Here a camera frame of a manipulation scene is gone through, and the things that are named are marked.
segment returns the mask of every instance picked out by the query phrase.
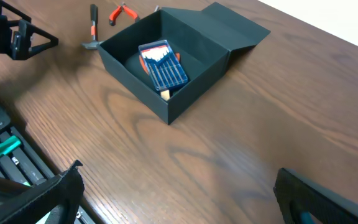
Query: pliers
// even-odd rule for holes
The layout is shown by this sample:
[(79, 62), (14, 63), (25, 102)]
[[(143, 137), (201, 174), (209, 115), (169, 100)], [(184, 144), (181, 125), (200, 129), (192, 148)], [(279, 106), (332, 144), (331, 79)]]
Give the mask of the pliers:
[(136, 14), (136, 12), (133, 11), (132, 9), (129, 9), (123, 2), (120, 6), (117, 7), (117, 9), (115, 9), (110, 14), (110, 18), (109, 18), (110, 25), (112, 25), (112, 26), (116, 25), (116, 19), (120, 15), (121, 11), (125, 11), (126, 14), (130, 15), (133, 19), (135, 19), (135, 22), (140, 20), (139, 16)]

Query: hammer head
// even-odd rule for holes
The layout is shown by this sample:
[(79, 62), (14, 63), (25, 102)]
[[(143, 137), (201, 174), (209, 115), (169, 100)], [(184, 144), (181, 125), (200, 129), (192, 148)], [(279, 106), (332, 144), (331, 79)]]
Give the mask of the hammer head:
[(92, 41), (90, 43), (82, 43), (82, 46), (84, 46), (86, 49), (93, 50), (96, 49), (99, 44), (103, 43), (103, 41)]

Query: wood grain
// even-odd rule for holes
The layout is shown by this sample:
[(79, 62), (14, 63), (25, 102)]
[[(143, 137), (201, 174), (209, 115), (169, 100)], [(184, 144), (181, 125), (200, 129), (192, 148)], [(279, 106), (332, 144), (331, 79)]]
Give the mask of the wood grain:
[[(25, 62), (0, 55), (0, 95), (59, 169), (84, 164), (85, 199), (106, 223), (283, 223), (281, 167), (358, 203), (358, 47), (261, 2), (222, 0), (272, 33), (167, 126), (80, 46), (91, 3), (100, 39), (132, 23), (108, 25), (119, 1), (8, 2), (60, 44)], [(145, 17), (212, 1), (126, 3)]]

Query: dark green box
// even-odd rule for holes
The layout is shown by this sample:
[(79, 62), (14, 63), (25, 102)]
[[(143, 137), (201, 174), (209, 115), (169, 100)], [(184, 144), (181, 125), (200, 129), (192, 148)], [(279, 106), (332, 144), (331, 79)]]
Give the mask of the dark green box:
[[(227, 71), (235, 52), (245, 53), (270, 33), (212, 3), (202, 11), (163, 7), (98, 46), (106, 70), (167, 124), (172, 123)], [(138, 46), (168, 40), (181, 55), (189, 82), (168, 101), (160, 97), (139, 62)]]

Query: white wall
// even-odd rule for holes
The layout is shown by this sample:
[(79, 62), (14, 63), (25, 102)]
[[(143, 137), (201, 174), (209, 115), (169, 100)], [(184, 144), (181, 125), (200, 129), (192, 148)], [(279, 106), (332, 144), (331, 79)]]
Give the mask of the white wall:
[(358, 0), (259, 0), (358, 46)]

